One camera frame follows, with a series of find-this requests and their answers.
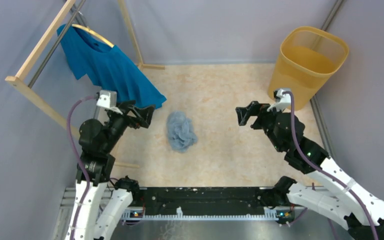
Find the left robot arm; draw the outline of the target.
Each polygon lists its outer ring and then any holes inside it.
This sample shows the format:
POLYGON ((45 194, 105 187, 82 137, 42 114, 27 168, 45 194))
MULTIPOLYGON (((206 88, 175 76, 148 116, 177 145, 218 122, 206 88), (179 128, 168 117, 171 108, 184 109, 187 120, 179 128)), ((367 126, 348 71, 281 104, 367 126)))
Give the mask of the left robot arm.
POLYGON ((153 104, 137 107, 135 101, 125 101, 107 110, 106 123, 91 118, 81 124, 81 153, 75 153, 75 198, 65 239, 109 240, 126 208, 140 202, 138 181, 126 176, 114 184, 108 204, 100 211, 115 164, 111 151, 127 128, 149 128, 155 108, 153 104))

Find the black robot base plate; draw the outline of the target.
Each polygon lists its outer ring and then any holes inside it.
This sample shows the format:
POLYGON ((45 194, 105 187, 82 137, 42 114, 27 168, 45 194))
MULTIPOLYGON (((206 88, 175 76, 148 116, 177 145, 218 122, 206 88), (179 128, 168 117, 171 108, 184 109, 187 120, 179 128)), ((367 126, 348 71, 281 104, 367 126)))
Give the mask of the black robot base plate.
POLYGON ((263 215, 265 208, 280 206, 271 189, 260 187, 147 187, 133 197, 131 207, 144 208, 147 216, 263 215))

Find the yellow mesh trash bin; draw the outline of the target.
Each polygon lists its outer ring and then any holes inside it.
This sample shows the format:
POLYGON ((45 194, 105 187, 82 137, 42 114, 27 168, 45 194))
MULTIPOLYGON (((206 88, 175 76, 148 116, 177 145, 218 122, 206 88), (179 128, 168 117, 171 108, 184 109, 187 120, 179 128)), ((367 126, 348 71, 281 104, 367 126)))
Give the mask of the yellow mesh trash bin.
POLYGON ((281 43, 267 94, 287 88, 294 95, 295 110, 310 102, 349 55, 340 37, 312 26, 294 29, 281 43))

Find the light blue trash bag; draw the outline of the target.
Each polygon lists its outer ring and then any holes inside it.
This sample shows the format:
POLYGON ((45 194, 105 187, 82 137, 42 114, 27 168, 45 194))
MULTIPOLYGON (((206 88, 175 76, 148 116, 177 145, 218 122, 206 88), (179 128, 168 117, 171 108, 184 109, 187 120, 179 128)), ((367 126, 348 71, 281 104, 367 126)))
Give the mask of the light blue trash bag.
POLYGON ((176 152, 184 153, 198 141, 192 120, 182 111, 169 114, 166 128, 168 143, 176 152))

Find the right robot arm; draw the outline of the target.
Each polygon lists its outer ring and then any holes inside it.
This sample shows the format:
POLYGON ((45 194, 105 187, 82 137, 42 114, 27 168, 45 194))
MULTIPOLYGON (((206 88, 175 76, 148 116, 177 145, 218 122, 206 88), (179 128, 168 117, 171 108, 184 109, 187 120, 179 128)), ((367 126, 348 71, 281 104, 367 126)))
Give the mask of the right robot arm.
POLYGON ((283 176, 265 195, 269 206, 300 205, 336 222, 355 240, 384 240, 384 200, 358 184, 323 147, 305 137, 305 125, 297 116, 257 101, 235 111, 240 126, 255 117, 251 128, 263 130, 275 150, 285 153, 291 167, 328 191, 319 193, 283 176))

